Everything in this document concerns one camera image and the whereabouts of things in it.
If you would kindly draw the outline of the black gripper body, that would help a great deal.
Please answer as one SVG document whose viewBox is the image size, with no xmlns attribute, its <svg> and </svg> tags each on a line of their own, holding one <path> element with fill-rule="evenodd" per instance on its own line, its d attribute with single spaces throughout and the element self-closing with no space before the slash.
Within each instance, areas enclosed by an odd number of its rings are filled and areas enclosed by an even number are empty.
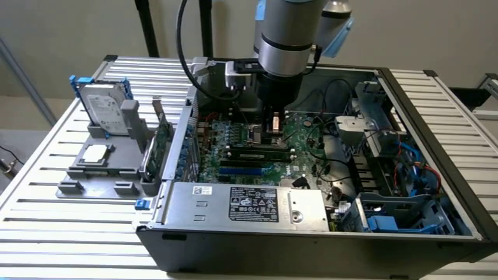
<svg viewBox="0 0 498 280">
<path fill-rule="evenodd" d="M 269 73 L 256 75 L 256 95 L 264 111 L 283 111 L 299 94 L 300 75 L 291 77 L 275 76 Z"/>
</svg>

